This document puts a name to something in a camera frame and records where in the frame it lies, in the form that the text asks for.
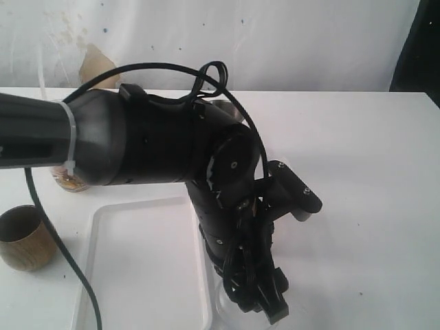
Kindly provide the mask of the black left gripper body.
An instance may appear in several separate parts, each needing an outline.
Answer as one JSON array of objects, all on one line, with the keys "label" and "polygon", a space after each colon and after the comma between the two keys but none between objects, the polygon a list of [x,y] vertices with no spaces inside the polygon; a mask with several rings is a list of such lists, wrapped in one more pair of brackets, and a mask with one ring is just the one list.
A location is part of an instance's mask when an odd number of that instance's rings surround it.
[{"label": "black left gripper body", "polygon": [[265,218],[262,196],[244,197],[222,206],[213,194],[199,194],[199,229],[208,256],[223,282],[224,261],[271,261],[273,222]]}]

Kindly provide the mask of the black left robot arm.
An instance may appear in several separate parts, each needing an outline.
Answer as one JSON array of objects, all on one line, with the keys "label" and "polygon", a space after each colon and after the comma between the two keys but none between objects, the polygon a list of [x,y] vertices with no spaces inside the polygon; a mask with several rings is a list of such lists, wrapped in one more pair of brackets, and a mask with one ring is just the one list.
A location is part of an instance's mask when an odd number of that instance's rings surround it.
[{"label": "black left robot arm", "polygon": [[62,165],[90,186],[182,182],[223,287],[270,323],[289,313],[289,284],[274,265],[263,145],[201,96],[177,100],[123,84],[72,100],[1,95],[1,167]]}]

